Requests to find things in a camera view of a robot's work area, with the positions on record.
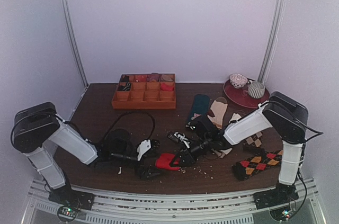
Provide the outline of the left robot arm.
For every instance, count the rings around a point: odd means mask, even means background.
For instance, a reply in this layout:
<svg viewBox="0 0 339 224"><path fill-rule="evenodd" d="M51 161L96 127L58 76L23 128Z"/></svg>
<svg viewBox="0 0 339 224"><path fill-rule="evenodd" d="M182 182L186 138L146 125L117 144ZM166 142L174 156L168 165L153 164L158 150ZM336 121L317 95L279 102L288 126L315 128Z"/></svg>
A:
<svg viewBox="0 0 339 224"><path fill-rule="evenodd" d="M93 143L72 122L61 118L51 102L19 111L14 117L10 135L12 146L28 158L65 205L76 201L76 193L69 188L66 173L58 166L46 144L62 148L93 168L118 163L131 166L141 180L160 176L158 168L144 164L147 154L153 153L158 147L158 141L146 138L134 146L130 138L131 134L127 130L110 126L103 138Z"/></svg>

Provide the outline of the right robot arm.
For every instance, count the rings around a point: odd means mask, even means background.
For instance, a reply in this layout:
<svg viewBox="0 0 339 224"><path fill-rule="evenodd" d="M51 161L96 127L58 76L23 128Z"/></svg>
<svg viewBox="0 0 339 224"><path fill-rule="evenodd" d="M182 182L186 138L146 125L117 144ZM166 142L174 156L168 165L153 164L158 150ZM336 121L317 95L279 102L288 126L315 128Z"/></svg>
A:
<svg viewBox="0 0 339 224"><path fill-rule="evenodd" d="M283 141L279 186L272 191L275 203L283 203L292 195L306 143L308 109L301 103L276 91L248 115L219 129L203 114L190 122L190 128L200 137L189 147L181 149L173 158L172 167L188 167L208 150L229 150L248 137L272 128Z"/></svg>

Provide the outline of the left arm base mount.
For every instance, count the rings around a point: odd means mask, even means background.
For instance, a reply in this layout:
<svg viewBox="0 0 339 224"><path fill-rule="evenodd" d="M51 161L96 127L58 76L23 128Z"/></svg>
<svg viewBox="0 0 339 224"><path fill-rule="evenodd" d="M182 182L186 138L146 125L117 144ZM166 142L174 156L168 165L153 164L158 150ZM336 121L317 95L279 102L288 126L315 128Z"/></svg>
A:
<svg viewBox="0 0 339 224"><path fill-rule="evenodd" d="M94 194L70 190L69 192L49 192L49 201L60 204L56 215L62 222L74 221L82 210L91 210Z"/></svg>

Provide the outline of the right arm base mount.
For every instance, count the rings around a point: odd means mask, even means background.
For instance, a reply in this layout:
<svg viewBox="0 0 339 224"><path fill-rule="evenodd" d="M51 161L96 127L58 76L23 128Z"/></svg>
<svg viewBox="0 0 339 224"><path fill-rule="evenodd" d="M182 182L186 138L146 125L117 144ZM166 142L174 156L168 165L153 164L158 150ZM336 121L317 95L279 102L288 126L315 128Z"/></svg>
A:
<svg viewBox="0 0 339 224"><path fill-rule="evenodd" d="M270 208L270 215L276 221L287 221L292 217L291 202L299 199L294 185L278 183L274 189L253 194L256 208Z"/></svg>

